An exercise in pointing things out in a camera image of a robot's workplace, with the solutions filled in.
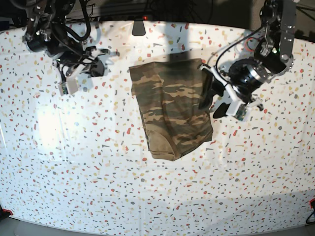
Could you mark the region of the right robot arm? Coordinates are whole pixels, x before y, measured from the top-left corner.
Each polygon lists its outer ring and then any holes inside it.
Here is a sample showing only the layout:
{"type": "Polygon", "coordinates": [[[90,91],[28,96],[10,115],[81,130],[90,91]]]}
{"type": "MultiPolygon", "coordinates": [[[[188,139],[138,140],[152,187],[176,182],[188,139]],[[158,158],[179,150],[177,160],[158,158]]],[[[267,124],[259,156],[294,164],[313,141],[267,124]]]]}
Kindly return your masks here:
{"type": "Polygon", "coordinates": [[[54,61],[63,84],[81,73],[92,77],[104,75],[105,67],[98,56],[108,54],[109,50],[83,46],[92,30],[86,0],[80,1],[86,24],[83,36],[66,25],[66,16],[75,5],[73,0],[37,0],[32,4],[13,0],[11,3],[29,14],[23,42],[31,52],[44,51],[54,61]]]}

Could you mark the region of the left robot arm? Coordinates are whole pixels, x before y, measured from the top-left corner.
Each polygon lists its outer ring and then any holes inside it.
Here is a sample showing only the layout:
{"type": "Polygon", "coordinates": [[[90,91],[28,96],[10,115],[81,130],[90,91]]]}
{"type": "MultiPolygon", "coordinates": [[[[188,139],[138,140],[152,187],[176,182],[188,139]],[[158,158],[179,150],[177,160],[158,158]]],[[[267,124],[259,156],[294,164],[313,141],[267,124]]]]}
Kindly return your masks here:
{"type": "Polygon", "coordinates": [[[199,69],[208,75],[203,87],[199,109],[208,109],[215,95],[228,93],[231,102],[223,103],[213,117],[231,116],[245,121],[254,107],[263,111],[262,101],[253,92],[274,77],[281,76],[294,65],[292,54],[296,3],[292,0],[267,0],[260,10],[261,26],[253,33],[264,32],[253,56],[234,62],[227,72],[219,66],[201,64],[199,69]]]}

